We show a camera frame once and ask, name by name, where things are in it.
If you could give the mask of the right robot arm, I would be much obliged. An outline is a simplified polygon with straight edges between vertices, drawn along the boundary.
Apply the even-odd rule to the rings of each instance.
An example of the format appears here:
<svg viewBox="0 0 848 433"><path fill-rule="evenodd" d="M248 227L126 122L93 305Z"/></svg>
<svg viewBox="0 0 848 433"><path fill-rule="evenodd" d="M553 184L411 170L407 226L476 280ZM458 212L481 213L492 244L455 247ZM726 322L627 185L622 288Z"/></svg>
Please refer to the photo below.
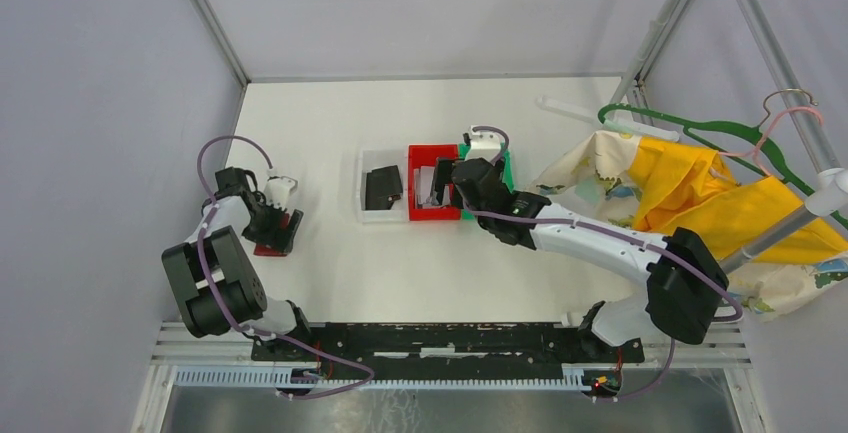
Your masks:
<svg viewBox="0 0 848 433"><path fill-rule="evenodd" d="M602 361L631 339L663 333L701 344L727 296L728 279L701 237L678 227L670 235L639 232L577 214L550 198L512 191L503 167L482 158L439 159L433 192L474 216L500 242L563 254L637 286L624 300L600 301L584 316L580 353Z"/></svg>

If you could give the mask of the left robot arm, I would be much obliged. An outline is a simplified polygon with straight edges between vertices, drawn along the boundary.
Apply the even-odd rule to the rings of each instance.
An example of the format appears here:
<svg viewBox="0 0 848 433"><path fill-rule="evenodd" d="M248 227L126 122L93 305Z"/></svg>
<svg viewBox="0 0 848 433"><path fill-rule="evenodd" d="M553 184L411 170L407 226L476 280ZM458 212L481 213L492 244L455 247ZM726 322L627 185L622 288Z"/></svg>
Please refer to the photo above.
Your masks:
<svg viewBox="0 0 848 433"><path fill-rule="evenodd" d="M251 337L276 337L290 360L306 358L314 334L303 311L290 300L271 298L243 244L258 252L287 256L303 219L287 202L298 183L270 174L263 188L247 169L229 167L215 174L217 189L204 202L202 220L181 244L161 259L179 313L196 338L240 331Z"/></svg>

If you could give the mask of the red leather card holder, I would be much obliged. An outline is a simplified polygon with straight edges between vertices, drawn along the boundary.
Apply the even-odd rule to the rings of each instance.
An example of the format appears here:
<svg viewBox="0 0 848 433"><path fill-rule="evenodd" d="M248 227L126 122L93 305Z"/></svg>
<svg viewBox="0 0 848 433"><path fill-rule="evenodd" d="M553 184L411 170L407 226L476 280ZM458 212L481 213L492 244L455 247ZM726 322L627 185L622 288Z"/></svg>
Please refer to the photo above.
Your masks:
<svg viewBox="0 0 848 433"><path fill-rule="evenodd" d="M294 248L294 240L304 213L295 209L284 212L278 226L255 242L253 254L260 257L285 257Z"/></svg>

